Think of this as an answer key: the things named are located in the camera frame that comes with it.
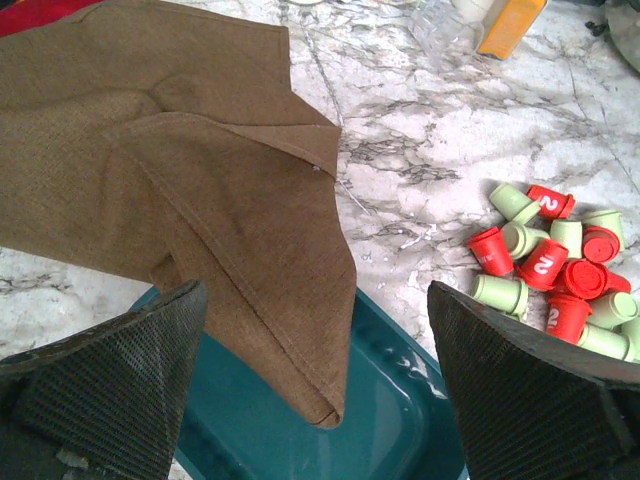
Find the brown cloth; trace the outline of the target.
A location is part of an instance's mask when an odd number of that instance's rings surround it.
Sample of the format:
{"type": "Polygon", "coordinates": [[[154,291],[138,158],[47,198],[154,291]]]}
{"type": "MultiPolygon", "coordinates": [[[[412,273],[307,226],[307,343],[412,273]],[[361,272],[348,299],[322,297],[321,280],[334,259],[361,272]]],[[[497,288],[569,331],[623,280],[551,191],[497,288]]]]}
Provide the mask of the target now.
{"type": "Polygon", "coordinates": [[[105,1],[1,41],[1,243],[167,291],[204,282],[287,338],[348,308],[340,129],[300,98],[287,28],[105,1]]]}

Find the teal storage basket tray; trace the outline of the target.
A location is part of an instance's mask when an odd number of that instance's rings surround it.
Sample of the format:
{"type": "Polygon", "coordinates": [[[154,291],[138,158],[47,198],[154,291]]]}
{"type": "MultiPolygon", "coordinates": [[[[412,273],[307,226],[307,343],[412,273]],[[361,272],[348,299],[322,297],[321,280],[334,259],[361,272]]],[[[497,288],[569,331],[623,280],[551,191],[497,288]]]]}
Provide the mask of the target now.
{"type": "Polygon", "coordinates": [[[360,291],[288,311],[209,297],[176,458],[195,479],[464,479],[437,362],[360,291]]]}

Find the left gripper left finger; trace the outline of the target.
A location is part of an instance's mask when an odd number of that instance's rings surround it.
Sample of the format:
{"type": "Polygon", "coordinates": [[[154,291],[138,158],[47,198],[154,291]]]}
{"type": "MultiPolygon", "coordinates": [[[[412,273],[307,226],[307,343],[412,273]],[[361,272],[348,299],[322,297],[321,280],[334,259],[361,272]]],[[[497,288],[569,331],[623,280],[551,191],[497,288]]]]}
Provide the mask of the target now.
{"type": "Polygon", "coordinates": [[[189,281],[2,359],[2,478],[167,478],[206,312],[189,281]]]}

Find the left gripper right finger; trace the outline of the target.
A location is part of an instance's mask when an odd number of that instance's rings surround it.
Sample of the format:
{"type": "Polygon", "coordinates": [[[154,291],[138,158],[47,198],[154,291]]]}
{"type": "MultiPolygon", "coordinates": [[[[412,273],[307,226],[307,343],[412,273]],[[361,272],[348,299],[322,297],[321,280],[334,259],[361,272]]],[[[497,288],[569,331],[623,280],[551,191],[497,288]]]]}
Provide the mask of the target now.
{"type": "Polygon", "coordinates": [[[428,315],[472,479],[636,479],[639,366],[438,281],[428,315]]]}

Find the red cloth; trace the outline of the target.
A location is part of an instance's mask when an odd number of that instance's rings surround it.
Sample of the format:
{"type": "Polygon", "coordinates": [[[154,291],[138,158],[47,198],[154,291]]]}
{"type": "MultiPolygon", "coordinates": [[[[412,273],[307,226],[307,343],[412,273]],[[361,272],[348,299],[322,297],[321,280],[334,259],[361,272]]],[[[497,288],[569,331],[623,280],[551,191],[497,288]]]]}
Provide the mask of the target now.
{"type": "Polygon", "coordinates": [[[100,0],[23,0],[1,2],[1,37],[56,22],[100,0]]]}

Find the red coffee capsule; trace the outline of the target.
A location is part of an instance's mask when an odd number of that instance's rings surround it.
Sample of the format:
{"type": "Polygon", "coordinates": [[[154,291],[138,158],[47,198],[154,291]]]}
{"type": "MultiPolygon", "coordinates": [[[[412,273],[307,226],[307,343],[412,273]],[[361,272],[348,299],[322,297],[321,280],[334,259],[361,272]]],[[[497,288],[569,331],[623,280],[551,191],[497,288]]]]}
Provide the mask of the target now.
{"type": "Polygon", "coordinates": [[[499,228],[492,227],[473,236],[467,246],[486,274],[503,277],[514,270],[513,260],[499,228]]]}

